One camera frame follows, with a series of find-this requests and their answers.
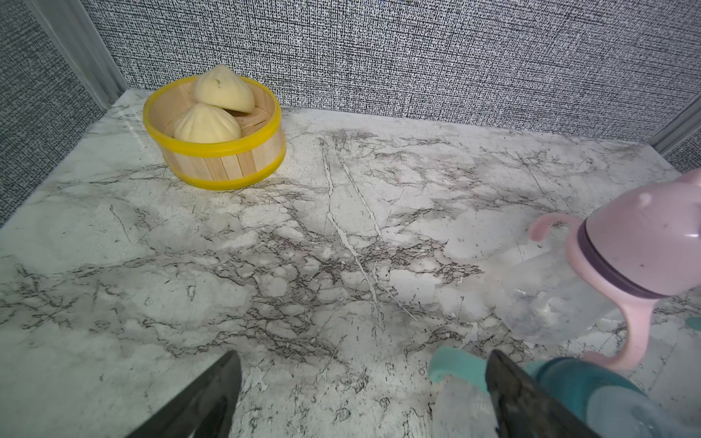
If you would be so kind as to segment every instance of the pink baby bottle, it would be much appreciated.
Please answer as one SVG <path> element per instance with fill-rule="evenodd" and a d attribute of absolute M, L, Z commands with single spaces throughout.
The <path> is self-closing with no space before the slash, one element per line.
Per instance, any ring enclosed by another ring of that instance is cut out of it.
<path fill-rule="evenodd" d="M 701 285 L 701 169 L 628 191 L 582 220 L 549 213 L 531 225 L 539 242 L 569 224 L 563 247 L 516 265 L 499 284 L 506 326 L 533 343 L 573 338 L 616 306 L 627 337 L 615 357 L 585 352 L 609 369 L 633 369 L 645 355 L 658 300 Z"/>

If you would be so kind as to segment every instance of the bamboo steamer basket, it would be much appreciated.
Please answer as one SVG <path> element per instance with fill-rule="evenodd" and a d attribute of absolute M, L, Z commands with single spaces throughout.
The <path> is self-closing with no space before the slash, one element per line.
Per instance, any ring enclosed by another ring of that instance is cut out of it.
<path fill-rule="evenodd" d="M 170 170 L 187 184 L 209 190 L 240 189 L 270 176 L 285 159 L 285 133 L 280 103 L 260 82 L 242 77 L 255 98 L 252 113 L 230 111 L 241 126 L 240 139 L 191 143 L 172 137 L 173 121 L 196 103 L 192 90 L 197 78 L 159 88 L 144 105 L 144 126 Z"/>

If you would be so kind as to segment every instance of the marble countertop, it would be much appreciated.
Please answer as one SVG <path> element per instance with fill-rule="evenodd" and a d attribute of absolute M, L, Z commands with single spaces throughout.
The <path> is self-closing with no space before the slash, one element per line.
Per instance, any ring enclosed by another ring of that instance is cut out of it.
<path fill-rule="evenodd" d="M 615 316 L 564 345 L 513 338 L 489 285 L 562 238 L 528 243 L 538 215 L 678 175 L 645 144 L 286 108 L 280 169 L 209 192 L 164 165 L 147 95 L 122 96 L 0 230 L 2 436 L 121 438 L 228 349 L 232 436 L 430 435 L 441 345 L 616 351 Z M 662 303 L 630 375 L 697 425 L 700 309 Z"/>

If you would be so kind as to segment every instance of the pink bottle cap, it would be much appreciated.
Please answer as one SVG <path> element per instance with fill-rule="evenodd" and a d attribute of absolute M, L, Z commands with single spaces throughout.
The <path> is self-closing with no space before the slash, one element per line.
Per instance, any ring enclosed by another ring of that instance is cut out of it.
<path fill-rule="evenodd" d="M 622 194 L 587 218 L 578 242 L 602 276 L 640 298 L 701 285 L 701 169 Z"/>

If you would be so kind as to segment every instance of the fabric-textured wallpaper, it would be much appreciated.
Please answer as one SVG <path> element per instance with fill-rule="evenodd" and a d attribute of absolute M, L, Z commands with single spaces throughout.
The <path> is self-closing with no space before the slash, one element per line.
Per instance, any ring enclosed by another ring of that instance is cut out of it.
<path fill-rule="evenodd" d="M 697 0 L 83 0 L 128 85 L 223 62 L 283 104 L 645 140 L 701 91 Z"/>
<path fill-rule="evenodd" d="M 665 154 L 665 159 L 682 173 L 701 167 L 701 130 Z"/>
<path fill-rule="evenodd" d="M 1 226 L 104 111 L 22 1 L 0 7 Z"/>

